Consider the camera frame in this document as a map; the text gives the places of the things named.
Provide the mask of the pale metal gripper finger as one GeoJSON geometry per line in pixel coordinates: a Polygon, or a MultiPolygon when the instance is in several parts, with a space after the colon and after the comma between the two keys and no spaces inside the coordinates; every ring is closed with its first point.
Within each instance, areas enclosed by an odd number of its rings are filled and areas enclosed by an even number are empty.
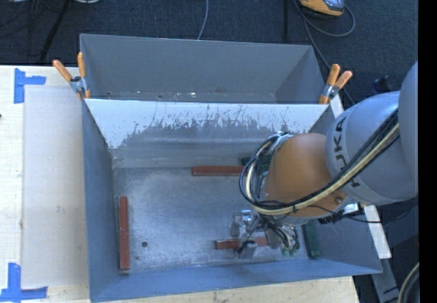
{"type": "Polygon", "coordinates": [[[239,259],[252,259],[257,250],[257,243],[253,240],[246,240],[236,250],[236,256],[239,259]]]}
{"type": "Polygon", "coordinates": [[[232,222],[229,226],[229,234],[231,237],[249,236],[250,225],[253,220],[251,210],[241,210],[233,214],[232,222]]]}

